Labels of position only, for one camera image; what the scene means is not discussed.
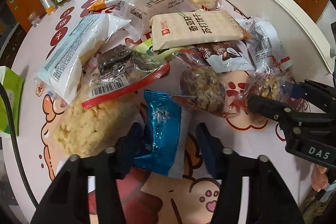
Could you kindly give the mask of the white red snack bag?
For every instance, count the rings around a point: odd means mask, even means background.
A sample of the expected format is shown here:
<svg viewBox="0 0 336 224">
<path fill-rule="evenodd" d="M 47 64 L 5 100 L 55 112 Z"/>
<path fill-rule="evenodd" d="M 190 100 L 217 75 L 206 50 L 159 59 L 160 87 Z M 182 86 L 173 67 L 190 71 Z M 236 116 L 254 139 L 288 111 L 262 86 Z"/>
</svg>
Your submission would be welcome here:
<svg viewBox="0 0 336 224">
<path fill-rule="evenodd" d="M 292 66 L 292 61 L 270 21 L 254 17 L 236 18 L 236 21 L 252 36 L 245 43 L 257 72 L 284 72 Z"/>
</svg>

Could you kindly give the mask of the puffed rice cake pack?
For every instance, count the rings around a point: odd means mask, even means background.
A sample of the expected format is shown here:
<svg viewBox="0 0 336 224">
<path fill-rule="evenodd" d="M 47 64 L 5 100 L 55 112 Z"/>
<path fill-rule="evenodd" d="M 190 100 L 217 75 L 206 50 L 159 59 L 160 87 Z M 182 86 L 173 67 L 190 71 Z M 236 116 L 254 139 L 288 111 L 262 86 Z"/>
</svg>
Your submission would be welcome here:
<svg viewBox="0 0 336 224">
<path fill-rule="evenodd" d="M 97 155 L 128 134 L 140 110 L 138 94 L 129 93 L 90 109 L 81 105 L 79 96 L 61 116 L 51 133 L 63 155 L 81 158 Z"/>
</svg>

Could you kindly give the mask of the chocolate white wrapper snack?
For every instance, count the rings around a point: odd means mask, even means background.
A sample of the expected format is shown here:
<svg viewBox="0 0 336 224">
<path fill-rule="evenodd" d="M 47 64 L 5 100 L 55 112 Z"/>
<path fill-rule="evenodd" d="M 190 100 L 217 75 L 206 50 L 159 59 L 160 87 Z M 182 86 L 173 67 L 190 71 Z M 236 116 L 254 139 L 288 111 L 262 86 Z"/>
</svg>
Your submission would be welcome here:
<svg viewBox="0 0 336 224">
<path fill-rule="evenodd" d="M 215 73 L 255 69 L 236 41 L 197 44 L 183 48 L 175 56 L 190 67 L 212 68 Z"/>
</svg>

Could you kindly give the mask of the nut cluster clear pack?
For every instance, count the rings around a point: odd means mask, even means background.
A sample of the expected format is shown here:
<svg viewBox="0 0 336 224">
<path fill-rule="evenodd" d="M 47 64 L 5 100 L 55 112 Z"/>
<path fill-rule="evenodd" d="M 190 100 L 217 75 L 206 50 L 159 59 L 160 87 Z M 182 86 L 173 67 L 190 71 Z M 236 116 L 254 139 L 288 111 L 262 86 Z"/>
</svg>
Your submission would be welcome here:
<svg viewBox="0 0 336 224">
<path fill-rule="evenodd" d="M 227 102 L 225 86 L 211 67 L 186 69 L 181 74 L 179 86 L 181 94 L 174 94 L 171 99 L 182 106 L 221 118 L 240 114 L 238 107 Z"/>
</svg>

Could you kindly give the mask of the blue foil snack packet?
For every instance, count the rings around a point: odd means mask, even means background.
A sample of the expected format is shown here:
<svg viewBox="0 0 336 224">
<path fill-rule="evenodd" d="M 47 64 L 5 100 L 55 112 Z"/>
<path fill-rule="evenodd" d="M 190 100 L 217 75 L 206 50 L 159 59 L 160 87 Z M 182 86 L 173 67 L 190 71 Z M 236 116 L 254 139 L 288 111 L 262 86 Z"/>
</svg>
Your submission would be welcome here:
<svg viewBox="0 0 336 224">
<path fill-rule="evenodd" d="M 169 94 L 145 90 L 147 120 L 134 166 L 165 177 L 182 178 L 192 113 Z"/>
</svg>

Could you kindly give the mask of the white light-blue snack bag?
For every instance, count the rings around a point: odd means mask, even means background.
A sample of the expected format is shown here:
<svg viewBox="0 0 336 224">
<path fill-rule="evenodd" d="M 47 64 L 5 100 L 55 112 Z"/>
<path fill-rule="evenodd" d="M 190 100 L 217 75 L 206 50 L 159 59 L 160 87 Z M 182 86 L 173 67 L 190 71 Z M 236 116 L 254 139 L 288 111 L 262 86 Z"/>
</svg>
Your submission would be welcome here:
<svg viewBox="0 0 336 224">
<path fill-rule="evenodd" d="M 84 17 L 49 55 L 37 78 L 70 104 L 76 97 L 82 67 L 118 30 L 131 22 L 113 14 Z"/>
</svg>

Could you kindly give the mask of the beige soda cracker pack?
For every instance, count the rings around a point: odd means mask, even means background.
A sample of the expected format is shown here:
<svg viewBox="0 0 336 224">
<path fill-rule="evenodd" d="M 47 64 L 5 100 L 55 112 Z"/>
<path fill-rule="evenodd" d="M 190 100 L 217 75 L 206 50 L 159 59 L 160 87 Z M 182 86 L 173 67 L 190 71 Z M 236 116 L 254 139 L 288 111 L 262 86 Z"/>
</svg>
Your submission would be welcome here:
<svg viewBox="0 0 336 224">
<path fill-rule="evenodd" d="M 252 38 L 226 10 L 159 14 L 150 24 L 155 51 Z"/>
</svg>

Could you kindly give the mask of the seaweed snack red-edged bag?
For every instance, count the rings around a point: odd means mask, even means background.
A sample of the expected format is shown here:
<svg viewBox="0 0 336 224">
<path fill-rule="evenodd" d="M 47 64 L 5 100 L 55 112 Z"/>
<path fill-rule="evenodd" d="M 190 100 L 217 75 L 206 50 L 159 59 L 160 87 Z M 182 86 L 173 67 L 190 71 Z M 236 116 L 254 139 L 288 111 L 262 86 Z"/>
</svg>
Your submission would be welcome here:
<svg viewBox="0 0 336 224">
<path fill-rule="evenodd" d="M 150 40 L 132 48 L 118 45 L 96 58 L 96 68 L 81 89 L 81 105 L 91 109 L 144 88 L 166 74 L 166 57 L 152 51 Z"/>
</svg>

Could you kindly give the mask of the brown bread clear pack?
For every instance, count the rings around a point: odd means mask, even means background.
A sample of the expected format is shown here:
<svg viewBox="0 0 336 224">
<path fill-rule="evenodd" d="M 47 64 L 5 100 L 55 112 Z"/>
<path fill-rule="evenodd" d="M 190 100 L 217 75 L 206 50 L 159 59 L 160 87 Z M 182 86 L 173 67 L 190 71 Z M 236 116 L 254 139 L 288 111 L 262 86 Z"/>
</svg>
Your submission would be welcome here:
<svg viewBox="0 0 336 224">
<path fill-rule="evenodd" d="M 134 32 L 143 35 L 149 32 L 149 22 L 155 15 L 196 9 L 189 0 L 121 0 L 114 7 L 113 13 L 130 20 Z"/>
</svg>

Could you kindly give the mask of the white plastic storage bin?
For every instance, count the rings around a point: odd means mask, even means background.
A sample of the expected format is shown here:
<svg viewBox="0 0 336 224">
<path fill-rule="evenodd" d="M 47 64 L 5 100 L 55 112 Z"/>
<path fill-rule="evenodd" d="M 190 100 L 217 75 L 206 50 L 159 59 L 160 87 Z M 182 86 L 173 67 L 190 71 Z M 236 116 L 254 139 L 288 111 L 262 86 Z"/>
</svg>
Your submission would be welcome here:
<svg viewBox="0 0 336 224">
<path fill-rule="evenodd" d="M 330 75 L 335 58 L 322 31 L 293 0 L 227 0 L 245 16 L 270 21 L 292 62 L 296 80 Z"/>
</svg>

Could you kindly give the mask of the green tissue box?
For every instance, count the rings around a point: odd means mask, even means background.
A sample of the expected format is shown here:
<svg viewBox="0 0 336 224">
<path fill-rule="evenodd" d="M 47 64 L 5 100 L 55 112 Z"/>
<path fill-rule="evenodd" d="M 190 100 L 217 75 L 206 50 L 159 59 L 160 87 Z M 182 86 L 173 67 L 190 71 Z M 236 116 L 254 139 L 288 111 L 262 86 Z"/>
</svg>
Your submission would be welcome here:
<svg viewBox="0 0 336 224">
<path fill-rule="evenodd" d="M 10 68 L 6 66 L 1 66 L 1 84 L 5 88 L 7 96 L 11 104 L 11 110 L 14 119 L 15 133 L 19 136 L 18 130 L 18 119 L 19 119 L 19 108 L 21 103 L 21 94 L 24 79 L 13 72 Z M 1 133 L 3 136 L 10 137 L 9 123 L 6 114 L 6 108 L 1 99 Z"/>
</svg>

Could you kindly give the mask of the small glass jar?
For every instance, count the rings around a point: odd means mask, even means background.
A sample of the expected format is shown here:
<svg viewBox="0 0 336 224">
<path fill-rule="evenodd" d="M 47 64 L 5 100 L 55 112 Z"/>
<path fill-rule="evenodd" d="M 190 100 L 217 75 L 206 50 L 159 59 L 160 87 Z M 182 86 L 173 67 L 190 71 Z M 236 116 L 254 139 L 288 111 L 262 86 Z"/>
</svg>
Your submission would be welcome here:
<svg viewBox="0 0 336 224">
<path fill-rule="evenodd" d="M 39 23 L 41 22 L 40 16 L 35 10 L 28 16 L 27 19 L 31 23 L 31 25 L 34 27 L 37 27 Z"/>
</svg>

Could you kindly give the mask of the small metal can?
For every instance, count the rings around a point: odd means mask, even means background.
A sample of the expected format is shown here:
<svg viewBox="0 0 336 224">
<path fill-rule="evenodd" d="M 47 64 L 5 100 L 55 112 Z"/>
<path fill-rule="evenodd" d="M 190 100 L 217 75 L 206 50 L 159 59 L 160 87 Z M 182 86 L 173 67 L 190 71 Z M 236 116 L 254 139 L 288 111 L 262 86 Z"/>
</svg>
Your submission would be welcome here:
<svg viewBox="0 0 336 224">
<path fill-rule="evenodd" d="M 40 2 L 48 15 L 53 14 L 58 9 L 55 0 L 40 0 Z"/>
</svg>

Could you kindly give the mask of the orange white small packet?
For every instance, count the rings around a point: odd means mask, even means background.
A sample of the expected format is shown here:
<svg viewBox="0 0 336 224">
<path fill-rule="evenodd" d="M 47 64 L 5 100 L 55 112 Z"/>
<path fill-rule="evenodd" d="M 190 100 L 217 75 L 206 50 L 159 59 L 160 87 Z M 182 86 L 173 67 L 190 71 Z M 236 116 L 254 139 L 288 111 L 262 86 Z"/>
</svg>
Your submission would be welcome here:
<svg viewBox="0 0 336 224">
<path fill-rule="evenodd" d="M 117 5 L 122 0 L 97 0 L 95 1 L 91 7 L 88 9 L 89 11 L 98 11 L 107 9 Z"/>
</svg>

